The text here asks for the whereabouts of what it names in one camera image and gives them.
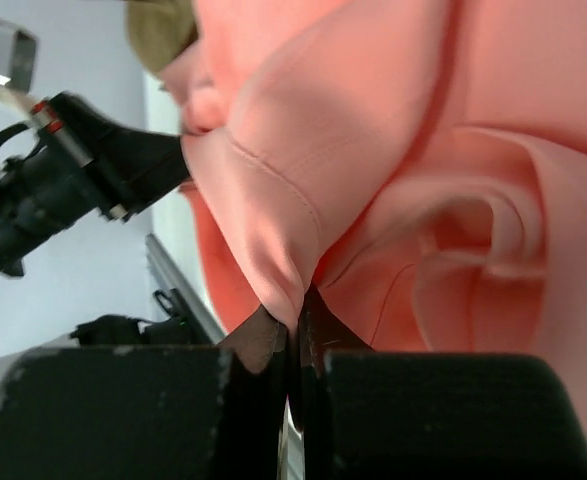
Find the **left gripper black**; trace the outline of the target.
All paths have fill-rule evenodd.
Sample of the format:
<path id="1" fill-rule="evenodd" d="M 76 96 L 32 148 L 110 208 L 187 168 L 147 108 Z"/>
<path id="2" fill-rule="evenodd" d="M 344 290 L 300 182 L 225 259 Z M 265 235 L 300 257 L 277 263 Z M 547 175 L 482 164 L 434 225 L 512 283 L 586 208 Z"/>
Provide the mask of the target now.
<path id="1" fill-rule="evenodd" d="M 121 125 L 62 92 L 0 131 L 0 274 L 92 210 L 136 215 L 191 178 L 176 135 Z"/>

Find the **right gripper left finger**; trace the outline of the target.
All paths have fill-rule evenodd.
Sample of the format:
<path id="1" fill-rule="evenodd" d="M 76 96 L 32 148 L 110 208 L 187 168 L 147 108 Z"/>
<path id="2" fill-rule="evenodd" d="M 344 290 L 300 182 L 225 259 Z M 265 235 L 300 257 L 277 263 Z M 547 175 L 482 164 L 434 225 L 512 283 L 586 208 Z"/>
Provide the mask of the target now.
<path id="1" fill-rule="evenodd" d="M 0 479 L 274 479 L 284 325 L 215 346 L 38 348 L 0 383 Z"/>

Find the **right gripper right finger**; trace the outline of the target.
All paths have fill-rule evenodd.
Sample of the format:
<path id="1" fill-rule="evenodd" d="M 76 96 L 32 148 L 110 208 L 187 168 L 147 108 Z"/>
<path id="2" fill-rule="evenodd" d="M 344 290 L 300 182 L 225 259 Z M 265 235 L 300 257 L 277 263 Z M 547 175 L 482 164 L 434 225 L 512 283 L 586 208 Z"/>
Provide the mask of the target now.
<path id="1" fill-rule="evenodd" d="M 299 318 L 309 479 L 587 479 L 587 441 L 538 358 L 377 352 L 320 293 Z"/>

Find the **pink skirt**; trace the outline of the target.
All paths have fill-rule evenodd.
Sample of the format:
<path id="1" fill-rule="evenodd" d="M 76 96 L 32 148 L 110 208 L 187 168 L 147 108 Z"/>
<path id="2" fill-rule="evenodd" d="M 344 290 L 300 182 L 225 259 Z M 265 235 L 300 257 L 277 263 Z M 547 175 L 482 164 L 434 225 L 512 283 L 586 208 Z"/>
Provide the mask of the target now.
<path id="1" fill-rule="evenodd" d="M 315 285 L 379 350 L 518 351 L 587 435 L 587 1 L 198 1 L 162 72 L 234 329 Z"/>

